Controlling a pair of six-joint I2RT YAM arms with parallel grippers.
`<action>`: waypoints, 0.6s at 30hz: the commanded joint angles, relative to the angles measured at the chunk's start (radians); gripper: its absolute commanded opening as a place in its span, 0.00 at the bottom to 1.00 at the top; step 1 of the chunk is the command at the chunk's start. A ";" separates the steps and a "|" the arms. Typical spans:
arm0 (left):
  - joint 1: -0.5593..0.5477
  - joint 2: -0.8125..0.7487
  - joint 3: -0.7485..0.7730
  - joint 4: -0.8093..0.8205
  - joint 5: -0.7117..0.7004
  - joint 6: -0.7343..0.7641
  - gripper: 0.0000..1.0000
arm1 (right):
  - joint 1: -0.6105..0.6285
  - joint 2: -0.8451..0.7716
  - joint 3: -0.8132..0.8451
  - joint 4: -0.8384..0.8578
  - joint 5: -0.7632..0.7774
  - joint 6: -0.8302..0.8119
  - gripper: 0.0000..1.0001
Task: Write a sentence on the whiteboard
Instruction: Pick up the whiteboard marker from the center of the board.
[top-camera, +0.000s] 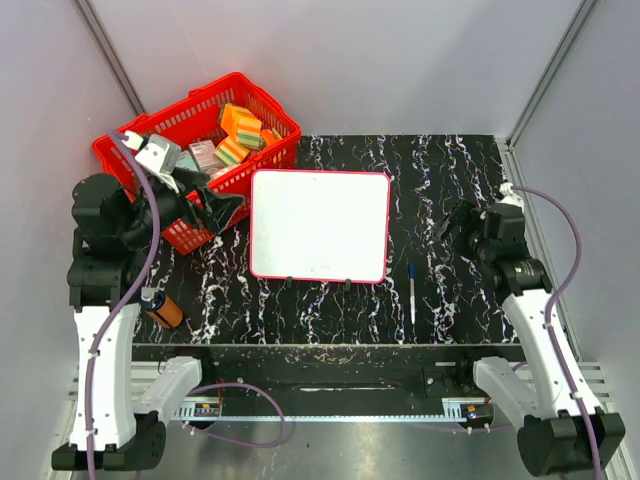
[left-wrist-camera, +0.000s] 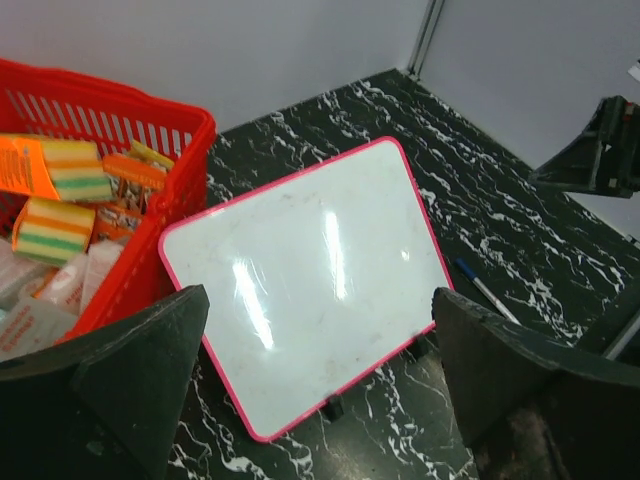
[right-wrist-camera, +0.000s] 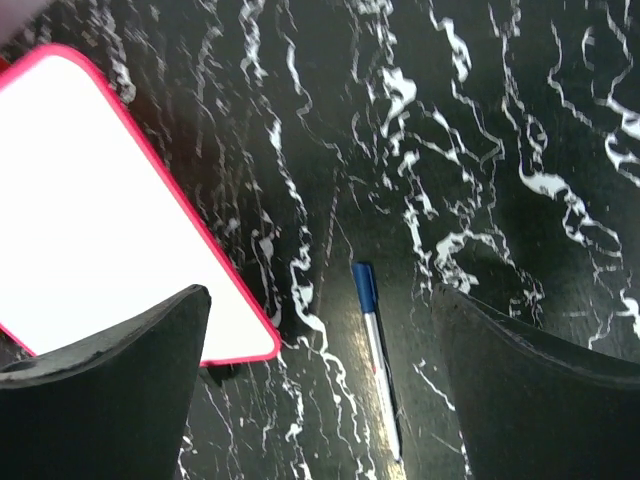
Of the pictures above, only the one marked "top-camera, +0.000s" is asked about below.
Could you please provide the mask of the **blue capped whiteboard marker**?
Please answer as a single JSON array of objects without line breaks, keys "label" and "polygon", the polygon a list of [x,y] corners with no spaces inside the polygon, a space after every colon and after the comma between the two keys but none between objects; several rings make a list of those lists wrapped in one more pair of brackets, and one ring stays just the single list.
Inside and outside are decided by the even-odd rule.
[{"label": "blue capped whiteboard marker", "polygon": [[410,320],[411,320],[412,326],[415,326],[416,324],[416,290],[415,290],[416,268],[414,264],[409,264],[408,275],[409,275]]}]

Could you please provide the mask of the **pink framed whiteboard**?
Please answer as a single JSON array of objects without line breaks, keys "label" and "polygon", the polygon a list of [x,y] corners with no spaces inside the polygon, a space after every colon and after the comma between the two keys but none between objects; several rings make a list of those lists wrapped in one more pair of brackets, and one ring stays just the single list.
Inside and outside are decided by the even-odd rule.
[{"label": "pink framed whiteboard", "polygon": [[391,180],[381,172],[261,169],[251,178],[249,268],[264,279],[378,284]]}]

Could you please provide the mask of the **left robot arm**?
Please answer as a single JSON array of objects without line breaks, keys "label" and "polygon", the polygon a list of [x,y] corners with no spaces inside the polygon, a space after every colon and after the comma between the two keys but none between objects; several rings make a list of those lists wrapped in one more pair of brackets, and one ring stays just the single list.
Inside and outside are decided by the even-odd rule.
[{"label": "left robot arm", "polygon": [[201,175],[178,172],[176,188],[144,175],[136,199],[108,173],[72,192],[76,222],[67,273],[79,345],[78,403],[69,439],[51,454],[55,471],[144,471],[155,468],[167,425],[191,391],[211,392],[215,369],[200,355],[177,355],[139,397],[131,392],[134,325],[160,304],[143,284],[161,233],[178,220],[222,232],[245,199],[209,189]]}]

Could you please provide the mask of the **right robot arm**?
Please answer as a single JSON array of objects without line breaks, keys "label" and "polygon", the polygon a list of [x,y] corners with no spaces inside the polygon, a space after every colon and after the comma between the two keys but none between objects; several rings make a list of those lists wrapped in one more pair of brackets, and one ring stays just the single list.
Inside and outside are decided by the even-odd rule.
[{"label": "right robot arm", "polygon": [[518,201],[481,208],[461,200],[434,228],[435,238],[449,241],[492,287],[532,378],[524,382],[508,360],[490,356],[459,366],[455,384],[468,396],[484,391],[502,410],[531,475],[590,471],[601,478],[626,429],[587,384],[558,319],[546,268],[531,256],[525,231]]}]

